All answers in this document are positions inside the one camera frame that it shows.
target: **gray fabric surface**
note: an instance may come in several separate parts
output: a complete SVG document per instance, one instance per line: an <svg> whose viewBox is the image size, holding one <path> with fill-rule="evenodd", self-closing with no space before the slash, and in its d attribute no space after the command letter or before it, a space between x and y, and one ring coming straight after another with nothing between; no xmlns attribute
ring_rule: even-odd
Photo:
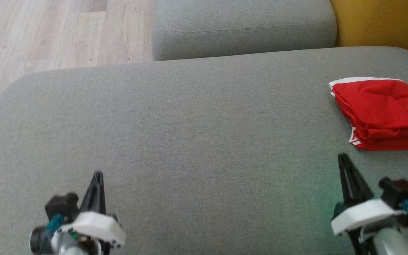
<svg viewBox="0 0 408 255"><path fill-rule="evenodd" d="M329 0L156 0L155 60L329 48Z"/></svg>
<svg viewBox="0 0 408 255"><path fill-rule="evenodd" d="M365 47L69 69L0 101L0 254L29 254L53 194L104 171L119 254L352 254L330 219L348 152L380 195L408 151L364 152L328 82L403 79L408 51Z"/></svg>

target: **white plastic part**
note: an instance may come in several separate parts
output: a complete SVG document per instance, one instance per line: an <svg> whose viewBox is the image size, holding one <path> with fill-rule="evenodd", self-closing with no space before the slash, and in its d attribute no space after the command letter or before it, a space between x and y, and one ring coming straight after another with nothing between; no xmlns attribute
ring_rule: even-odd
<svg viewBox="0 0 408 255"><path fill-rule="evenodd" d="M125 233L111 216L93 211L82 212L71 224L61 226L62 232L73 230L85 236L109 242L115 247L125 245Z"/></svg>
<svg viewBox="0 0 408 255"><path fill-rule="evenodd" d="M331 221L331 227L333 233L337 236L345 231L367 226L400 213L401 212L393 210L381 199L368 200L346 209Z"/></svg>

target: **red cloth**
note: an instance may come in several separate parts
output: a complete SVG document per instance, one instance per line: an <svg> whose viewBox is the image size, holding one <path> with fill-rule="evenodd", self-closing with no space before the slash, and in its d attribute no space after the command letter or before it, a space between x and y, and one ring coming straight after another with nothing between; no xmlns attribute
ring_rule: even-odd
<svg viewBox="0 0 408 255"><path fill-rule="evenodd" d="M330 83L360 149L408 149L408 85L395 79L354 77Z"/></svg>

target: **yellow fabric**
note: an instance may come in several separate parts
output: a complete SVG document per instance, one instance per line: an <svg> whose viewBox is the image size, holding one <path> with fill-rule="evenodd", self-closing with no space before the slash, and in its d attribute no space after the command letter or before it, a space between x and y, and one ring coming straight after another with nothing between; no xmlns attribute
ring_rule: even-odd
<svg viewBox="0 0 408 255"><path fill-rule="evenodd" d="M408 0L331 0L338 46L394 46L408 50Z"/></svg>

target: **white trim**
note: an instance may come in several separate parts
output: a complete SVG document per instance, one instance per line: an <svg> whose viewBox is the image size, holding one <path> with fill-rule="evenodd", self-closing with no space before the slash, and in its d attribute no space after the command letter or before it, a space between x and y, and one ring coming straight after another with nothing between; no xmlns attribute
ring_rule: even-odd
<svg viewBox="0 0 408 255"><path fill-rule="evenodd" d="M392 78L376 78L376 77L347 77L344 79L335 80L329 83L330 88L332 89L335 84L341 83L351 83L351 82L362 82L362 81L371 81L371 80L394 80L394 81L402 81L400 79L392 79Z"/></svg>

